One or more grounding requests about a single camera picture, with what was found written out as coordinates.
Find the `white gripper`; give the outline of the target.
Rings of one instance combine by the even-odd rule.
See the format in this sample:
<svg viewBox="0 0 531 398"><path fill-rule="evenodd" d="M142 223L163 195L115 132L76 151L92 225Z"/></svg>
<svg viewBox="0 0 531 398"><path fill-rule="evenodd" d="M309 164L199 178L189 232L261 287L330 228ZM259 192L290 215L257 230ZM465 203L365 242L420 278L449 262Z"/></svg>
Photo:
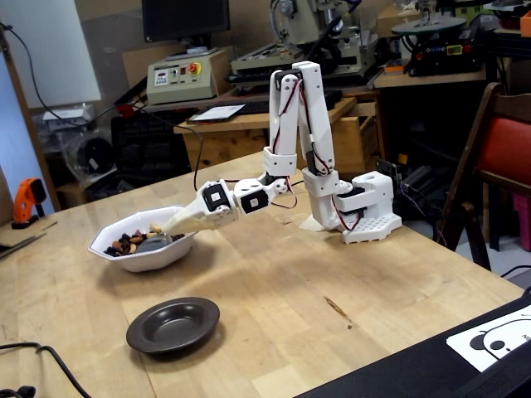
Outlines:
<svg viewBox="0 0 531 398"><path fill-rule="evenodd" d="M206 182L198 191L197 199L176 212L161 229L164 233L194 233L228 226L239 219L233 191L221 179Z"/></svg>

